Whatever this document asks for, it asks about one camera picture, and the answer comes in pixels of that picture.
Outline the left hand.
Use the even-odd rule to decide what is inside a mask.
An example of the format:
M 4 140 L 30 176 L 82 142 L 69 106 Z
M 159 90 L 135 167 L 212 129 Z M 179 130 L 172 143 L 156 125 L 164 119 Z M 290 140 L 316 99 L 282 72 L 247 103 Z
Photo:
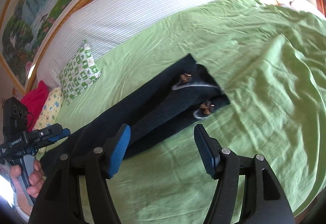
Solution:
M 26 195 L 19 183 L 18 177 L 21 175 L 22 170 L 19 165 L 11 166 L 10 177 L 16 189 L 16 194 L 18 198 L 26 199 Z M 44 172 L 41 168 L 41 163 L 36 159 L 34 161 L 34 171 L 29 176 L 30 186 L 26 189 L 28 194 L 34 198 L 37 198 L 43 184 L 44 184 Z

